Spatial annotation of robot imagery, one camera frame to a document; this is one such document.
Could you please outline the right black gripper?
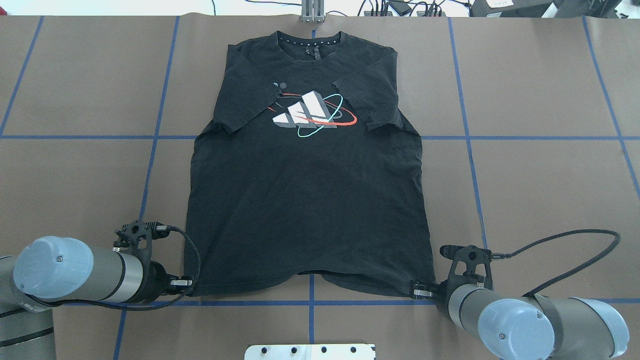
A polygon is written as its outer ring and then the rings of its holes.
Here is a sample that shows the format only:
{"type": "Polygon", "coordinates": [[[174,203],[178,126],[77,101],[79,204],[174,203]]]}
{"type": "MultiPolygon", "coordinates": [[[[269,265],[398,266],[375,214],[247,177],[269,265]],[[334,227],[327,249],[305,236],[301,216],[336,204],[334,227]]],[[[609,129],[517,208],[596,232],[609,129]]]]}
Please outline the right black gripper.
{"type": "Polygon", "coordinates": [[[450,281],[439,284],[425,281],[410,282],[410,298],[413,300],[431,300],[441,313],[449,312],[449,303],[453,292],[457,289],[450,281]]]}

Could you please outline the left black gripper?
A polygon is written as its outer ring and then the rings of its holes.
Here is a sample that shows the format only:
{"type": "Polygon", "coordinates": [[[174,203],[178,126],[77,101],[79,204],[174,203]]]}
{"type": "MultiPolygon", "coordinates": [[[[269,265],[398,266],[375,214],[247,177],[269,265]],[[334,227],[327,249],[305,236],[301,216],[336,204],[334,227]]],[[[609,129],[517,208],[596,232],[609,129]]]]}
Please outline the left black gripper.
{"type": "Polygon", "coordinates": [[[194,276],[170,276],[165,267],[151,260],[150,276],[145,287],[145,304],[148,305],[161,296],[170,296],[171,292],[190,292],[195,285],[194,276]]]}

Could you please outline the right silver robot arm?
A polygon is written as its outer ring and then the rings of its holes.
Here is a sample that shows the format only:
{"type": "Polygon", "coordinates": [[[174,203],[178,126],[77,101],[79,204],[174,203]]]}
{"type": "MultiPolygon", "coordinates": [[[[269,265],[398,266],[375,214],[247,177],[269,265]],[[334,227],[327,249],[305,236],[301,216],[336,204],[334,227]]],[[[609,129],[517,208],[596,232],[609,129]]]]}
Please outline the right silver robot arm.
{"type": "Polygon", "coordinates": [[[410,296],[434,301],[501,360],[614,360],[631,339],[624,317],[590,298],[508,297],[483,284],[413,284],[410,296]]]}

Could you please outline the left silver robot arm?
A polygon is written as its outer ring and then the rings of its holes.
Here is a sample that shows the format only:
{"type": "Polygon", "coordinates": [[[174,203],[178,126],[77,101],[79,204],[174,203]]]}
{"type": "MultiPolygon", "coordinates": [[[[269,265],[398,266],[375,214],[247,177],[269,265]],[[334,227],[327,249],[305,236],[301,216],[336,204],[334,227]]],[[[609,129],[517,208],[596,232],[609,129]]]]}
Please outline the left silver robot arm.
{"type": "Polygon", "coordinates": [[[3,360],[55,360],[58,306],[144,312],[160,296],[184,296],[197,279],[168,274],[151,260],[150,244],[120,251],[55,235],[34,240],[17,256],[3,255],[0,264],[3,360]]]}

